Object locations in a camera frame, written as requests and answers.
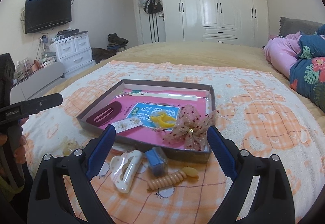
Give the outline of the orange white plaid blanket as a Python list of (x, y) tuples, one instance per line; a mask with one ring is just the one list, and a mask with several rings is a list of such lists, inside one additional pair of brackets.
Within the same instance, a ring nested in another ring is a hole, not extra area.
[(87, 206), (99, 204), (115, 223), (207, 223), (223, 206), (222, 223), (252, 223), (261, 173), (243, 172), (254, 157), (270, 165), (290, 199), (261, 222), (294, 223), (324, 186), (324, 132), (306, 105), (272, 74), (232, 67), (111, 61), (60, 90), (60, 106), (24, 124), (30, 174), (43, 157), (85, 149), (108, 125), (113, 135), (99, 149), (99, 169), (81, 199), (77, 178), (63, 193), (80, 220), (103, 223)]

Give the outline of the yellow bed sheet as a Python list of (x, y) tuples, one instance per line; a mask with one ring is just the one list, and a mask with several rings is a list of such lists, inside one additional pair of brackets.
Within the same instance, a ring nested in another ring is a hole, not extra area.
[(56, 86), (50, 93), (60, 92), (76, 80), (92, 73), (111, 61), (125, 61), (133, 63), (171, 63), (173, 65), (190, 65), (203, 68), (208, 67), (236, 67), (270, 72), (286, 87), (289, 81), (276, 71), (265, 60), (264, 52), (260, 48), (240, 45), (218, 45), (208, 42), (178, 42), (147, 44), (130, 48), (106, 59), (89, 70), (70, 78)]

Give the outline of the clear amber hair claw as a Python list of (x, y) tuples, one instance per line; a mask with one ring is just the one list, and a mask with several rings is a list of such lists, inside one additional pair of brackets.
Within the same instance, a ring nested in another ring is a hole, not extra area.
[(68, 156), (76, 149), (81, 149), (82, 146), (76, 141), (75, 138), (70, 139), (65, 136), (60, 144), (63, 156)]

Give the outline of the pink folded quilt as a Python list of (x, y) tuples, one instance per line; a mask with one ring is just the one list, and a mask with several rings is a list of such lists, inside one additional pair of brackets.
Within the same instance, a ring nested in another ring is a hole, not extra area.
[(289, 79), (290, 69), (297, 62), (297, 54), (301, 51), (299, 40), (301, 32), (288, 34), (285, 37), (270, 39), (264, 47), (264, 54), (268, 62)]

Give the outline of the grey bench seat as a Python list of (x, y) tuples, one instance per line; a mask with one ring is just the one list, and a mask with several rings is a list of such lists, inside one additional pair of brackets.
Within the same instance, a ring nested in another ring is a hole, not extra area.
[(14, 104), (42, 97), (56, 85), (67, 80), (63, 75), (64, 65), (60, 62), (55, 62), (45, 68), (39, 69), (29, 76), (29, 78), (16, 84), (11, 89), (10, 103)]

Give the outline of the dark clothes pile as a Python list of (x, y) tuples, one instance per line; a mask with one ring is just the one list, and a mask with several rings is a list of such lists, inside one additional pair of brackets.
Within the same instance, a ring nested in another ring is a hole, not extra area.
[(93, 60), (96, 64), (116, 55), (120, 49), (125, 50), (128, 44), (127, 39), (119, 37), (116, 33), (109, 34), (107, 40), (108, 45), (106, 48), (91, 48)]

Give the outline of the maroon oval hair clip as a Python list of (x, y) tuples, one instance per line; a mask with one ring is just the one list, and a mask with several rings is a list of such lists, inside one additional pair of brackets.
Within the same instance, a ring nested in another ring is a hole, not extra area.
[(100, 127), (108, 123), (110, 120), (114, 119), (121, 110), (122, 104), (118, 101), (114, 101), (99, 111), (95, 112), (93, 115), (89, 116), (86, 119), (86, 122), (96, 127)]

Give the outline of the white drawer cabinet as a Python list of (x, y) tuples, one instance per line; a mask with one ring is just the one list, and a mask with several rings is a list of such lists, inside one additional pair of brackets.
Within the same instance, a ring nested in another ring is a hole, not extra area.
[(64, 65), (64, 78), (69, 79), (96, 65), (86, 32), (57, 40), (49, 49), (56, 53), (57, 62)]

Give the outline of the earrings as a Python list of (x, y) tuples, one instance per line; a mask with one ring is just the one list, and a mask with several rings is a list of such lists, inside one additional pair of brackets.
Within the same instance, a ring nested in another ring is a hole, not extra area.
[(115, 131), (118, 134), (142, 126), (143, 123), (138, 117), (131, 117), (131, 118), (122, 119), (120, 121), (116, 121), (111, 125), (114, 126)]

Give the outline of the hanging bags on door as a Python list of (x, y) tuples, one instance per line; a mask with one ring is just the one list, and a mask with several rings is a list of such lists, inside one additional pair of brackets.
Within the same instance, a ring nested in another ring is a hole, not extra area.
[(138, 7), (142, 8), (146, 14), (156, 14), (163, 11), (160, 0), (138, 0)]

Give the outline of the blue floral quilt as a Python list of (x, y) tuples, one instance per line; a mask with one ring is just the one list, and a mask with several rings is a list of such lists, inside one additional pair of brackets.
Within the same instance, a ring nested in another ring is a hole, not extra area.
[(301, 35), (297, 62), (290, 69), (290, 87), (324, 111), (325, 39), (322, 25), (314, 35)]

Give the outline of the blue small box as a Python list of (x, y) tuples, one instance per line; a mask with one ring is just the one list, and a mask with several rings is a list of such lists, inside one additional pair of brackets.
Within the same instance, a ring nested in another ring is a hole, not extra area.
[(162, 148), (159, 146), (151, 148), (145, 152), (145, 157), (154, 177), (162, 177), (168, 173), (168, 161)]

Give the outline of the polka dot mesh bow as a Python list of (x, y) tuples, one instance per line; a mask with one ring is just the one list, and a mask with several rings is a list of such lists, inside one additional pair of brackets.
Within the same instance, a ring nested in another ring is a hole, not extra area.
[(176, 124), (162, 139), (167, 144), (183, 143), (187, 150), (204, 151), (207, 145), (207, 130), (214, 126), (218, 110), (201, 115), (193, 105), (180, 108)]

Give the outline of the white cloud hair clip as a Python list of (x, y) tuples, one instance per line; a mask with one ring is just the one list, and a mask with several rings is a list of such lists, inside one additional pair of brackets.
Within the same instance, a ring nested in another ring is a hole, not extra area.
[(116, 189), (123, 193), (129, 193), (134, 176), (141, 165), (143, 155), (139, 150), (114, 156), (110, 161), (111, 180)]

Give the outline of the black wall television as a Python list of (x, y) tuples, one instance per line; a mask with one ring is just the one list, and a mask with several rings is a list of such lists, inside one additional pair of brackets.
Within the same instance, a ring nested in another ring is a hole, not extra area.
[(25, 33), (35, 33), (72, 21), (72, 0), (25, 0)]

